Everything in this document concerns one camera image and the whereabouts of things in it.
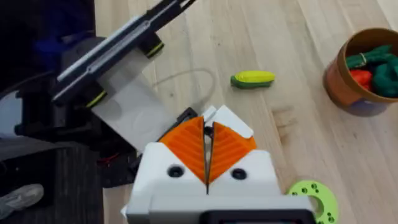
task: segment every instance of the brown cup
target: brown cup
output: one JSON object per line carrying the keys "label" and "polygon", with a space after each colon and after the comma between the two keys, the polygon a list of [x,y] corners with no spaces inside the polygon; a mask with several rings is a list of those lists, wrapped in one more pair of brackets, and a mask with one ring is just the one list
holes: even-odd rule
{"label": "brown cup", "polygon": [[398,55],[398,32],[373,28],[353,35],[340,49],[324,76],[324,86],[329,97],[340,108],[359,116],[374,116],[398,102],[398,98],[379,96],[357,83],[346,65],[346,57],[369,52],[382,45],[392,45],[392,53]]}

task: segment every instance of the green ring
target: green ring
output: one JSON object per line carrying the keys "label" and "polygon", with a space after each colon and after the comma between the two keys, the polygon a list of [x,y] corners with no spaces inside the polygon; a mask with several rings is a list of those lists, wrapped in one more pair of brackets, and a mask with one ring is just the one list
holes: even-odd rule
{"label": "green ring", "polygon": [[325,185],[314,180],[301,180],[288,191],[289,195],[312,196],[318,201],[318,212],[315,212],[317,223],[337,223],[338,204],[333,192]]}

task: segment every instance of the shoe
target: shoe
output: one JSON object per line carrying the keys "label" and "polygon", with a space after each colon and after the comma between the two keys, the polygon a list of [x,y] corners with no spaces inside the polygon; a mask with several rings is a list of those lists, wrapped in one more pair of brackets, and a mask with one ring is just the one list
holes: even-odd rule
{"label": "shoe", "polygon": [[44,195],[40,184],[25,185],[3,197],[0,197],[0,220],[8,217],[12,212],[23,210],[36,204]]}

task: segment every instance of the green toy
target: green toy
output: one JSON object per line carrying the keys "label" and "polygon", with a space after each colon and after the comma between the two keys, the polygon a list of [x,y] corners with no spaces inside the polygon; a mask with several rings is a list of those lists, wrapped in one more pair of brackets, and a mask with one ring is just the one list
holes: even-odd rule
{"label": "green toy", "polygon": [[288,194],[311,196],[317,200],[318,210],[314,214],[317,224],[338,222],[337,200],[327,186],[314,180],[302,180],[295,183]]}
{"label": "green toy", "polygon": [[231,85],[240,89],[270,87],[275,75],[266,71],[243,71],[231,77]]}
{"label": "green toy", "polygon": [[353,55],[346,58],[347,67],[349,69],[361,68],[372,63],[386,63],[397,56],[390,54],[392,45],[383,45],[376,47],[368,53]]}
{"label": "green toy", "polygon": [[398,57],[391,54],[392,45],[346,58],[349,69],[366,67],[373,73],[371,90],[379,96],[398,97]]}

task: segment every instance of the red toy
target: red toy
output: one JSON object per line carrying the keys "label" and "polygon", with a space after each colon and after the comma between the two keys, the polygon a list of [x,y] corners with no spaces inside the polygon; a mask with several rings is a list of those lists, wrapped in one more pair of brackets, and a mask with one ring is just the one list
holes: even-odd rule
{"label": "red toy", "polygon": [[361,86],[370,91],[372,73],[366,70],[350,70],[351,76],[356,82],[361,84]]}

